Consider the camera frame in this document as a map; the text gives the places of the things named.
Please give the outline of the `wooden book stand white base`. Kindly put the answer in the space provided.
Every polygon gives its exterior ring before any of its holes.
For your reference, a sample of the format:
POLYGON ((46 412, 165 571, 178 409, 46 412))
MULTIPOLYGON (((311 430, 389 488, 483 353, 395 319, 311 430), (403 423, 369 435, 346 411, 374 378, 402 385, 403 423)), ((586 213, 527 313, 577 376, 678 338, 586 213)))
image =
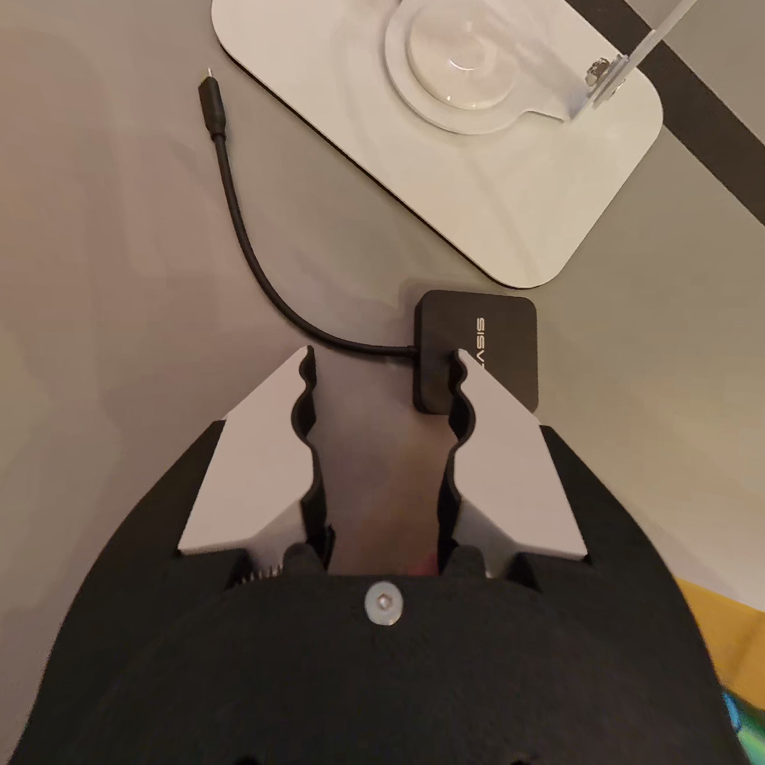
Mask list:
POLYGON ((226 53, 496 282, 550 282, 663 125, 570 2, 215 1, 226 53))

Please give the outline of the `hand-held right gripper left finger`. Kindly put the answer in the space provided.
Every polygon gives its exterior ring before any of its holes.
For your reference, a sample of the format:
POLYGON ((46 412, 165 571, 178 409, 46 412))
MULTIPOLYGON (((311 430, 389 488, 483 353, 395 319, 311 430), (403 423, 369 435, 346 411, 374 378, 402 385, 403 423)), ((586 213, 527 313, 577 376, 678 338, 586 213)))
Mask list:
POLYGON ((231 409, 181 533, 183 556, 246 552, 256 571, 277 571, 308 545, 330 563, 330 522, 316 422, 314 349, 300 347, 231 409))

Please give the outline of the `yellow plastic bin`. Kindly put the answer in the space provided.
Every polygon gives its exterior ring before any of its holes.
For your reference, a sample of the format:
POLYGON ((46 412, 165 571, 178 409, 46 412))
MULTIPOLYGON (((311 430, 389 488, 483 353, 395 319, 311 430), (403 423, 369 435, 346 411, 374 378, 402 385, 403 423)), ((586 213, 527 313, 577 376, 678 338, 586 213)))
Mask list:
POLYGON ((764 613, 677 580, 701 631, 749 763, 764 763, 764 613))

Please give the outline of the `black USB hub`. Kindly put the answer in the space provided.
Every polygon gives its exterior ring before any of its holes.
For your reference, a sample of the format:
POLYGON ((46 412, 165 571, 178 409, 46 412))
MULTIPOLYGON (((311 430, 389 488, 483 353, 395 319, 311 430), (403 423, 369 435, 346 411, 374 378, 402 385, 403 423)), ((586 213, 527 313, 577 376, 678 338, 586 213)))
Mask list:
POLYGON ((415 312, 413 402, 428 415, 451 410, 451 357, 466 350, 529 411, 539 405, 538 322, 526 298, 432 290, 415 312))

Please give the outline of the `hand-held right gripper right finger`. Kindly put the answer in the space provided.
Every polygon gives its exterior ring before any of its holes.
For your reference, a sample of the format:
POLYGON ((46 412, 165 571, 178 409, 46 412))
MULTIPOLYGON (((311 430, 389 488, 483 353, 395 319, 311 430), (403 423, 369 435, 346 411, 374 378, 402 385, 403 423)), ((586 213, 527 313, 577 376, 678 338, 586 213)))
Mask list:
POLYGON ((449 363, 455 437, 437 498, 437 566, 477 548, 485 575, 521 553, 583 561, 588 550, 537 417, 466 350, 449 363))

